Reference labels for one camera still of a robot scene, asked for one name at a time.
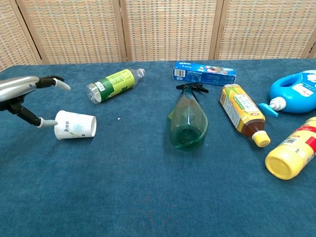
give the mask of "plastic bottle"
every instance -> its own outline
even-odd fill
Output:
[[[220,103],[237,131],[251,137],[258,147],[265,147],[270,143],[270,138],[264,131],[264,115],[240,85],[224,85]]]
[[[301,172],[313,159],[315,152],[316,117],[312,117],[270,151],[265,164],[274,176],[288,180]]]
[[[275,111],[305,113],[316,109],[316,70],[280,78],[270,86],[269,96],[269,105],[258,105],[265,115],[277,117]]]
[[[192,90],[208,93],[200,83],[179,85],[182,89],[176,106],[169,114],[170,140],[173,146],[183,151],[192,151],[199,148],[206,136],[208,127],[207,116],[196,100]]]
[[[85,91],[90,101],[98,104],[132,88],[144,75],[145,70],[142,68],[124,69],[87,85]]]

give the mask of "red label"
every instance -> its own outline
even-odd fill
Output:
[[[302,130],[316,133],[316,127],[312,127],[312,126],[301,126],[300,128],[296,129],[295,132],[302,131]]]
[[[314,137],[310,137],[305,143],[316,153],[316,139]]]

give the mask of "yellow bottle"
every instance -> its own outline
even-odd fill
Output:
[[[291,179],[316,152],[316,117],[307,120],[266,157],[266,167],[279,179]]]
[[[264,131],[264,115],[240,85],[224,85],[220,102],[237,131],[251,137],[258,147],[265,147],[270,143],[270,138]]]

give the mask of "blue detergent bottle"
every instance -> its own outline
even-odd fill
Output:
[[[271,85],[269,97],[269,105],[258,105],[264,115],[277,117],[276,111],[300,114],[316,109],[316,70],[280,78]]]

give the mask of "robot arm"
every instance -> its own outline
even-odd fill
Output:
[[[70,86],[58,76],[38,78],[35,76],[11,78],[0,81],[0,111],[8,110],[14,115],[37,127],[55,126],[57,121],[38,118],[31,111],[22,106],[24,97],[36,90],[49,86],[57,86],[63,90],[71,90]]]

